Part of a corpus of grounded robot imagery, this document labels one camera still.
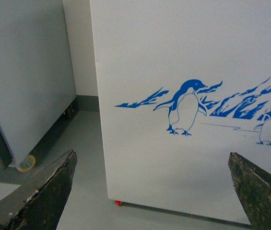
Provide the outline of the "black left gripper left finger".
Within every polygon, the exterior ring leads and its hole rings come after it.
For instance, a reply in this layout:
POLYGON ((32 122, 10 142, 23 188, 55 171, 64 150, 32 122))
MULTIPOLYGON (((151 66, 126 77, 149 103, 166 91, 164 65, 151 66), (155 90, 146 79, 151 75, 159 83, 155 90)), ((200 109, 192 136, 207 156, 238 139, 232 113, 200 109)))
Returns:
POLYGON ((77 154, 64 153, 0 200, 0 230, 55 230, 68 201, 77 154))

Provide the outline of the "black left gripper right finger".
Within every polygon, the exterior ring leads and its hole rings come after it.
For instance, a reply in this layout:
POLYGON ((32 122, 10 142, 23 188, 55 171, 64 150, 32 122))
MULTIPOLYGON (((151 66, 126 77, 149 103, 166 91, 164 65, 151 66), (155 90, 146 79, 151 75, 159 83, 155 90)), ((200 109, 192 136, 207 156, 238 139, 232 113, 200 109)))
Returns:
POLYGON ((271 174, 236 152, 228 167, 237 197, 254 230, 271 230, 271 174))

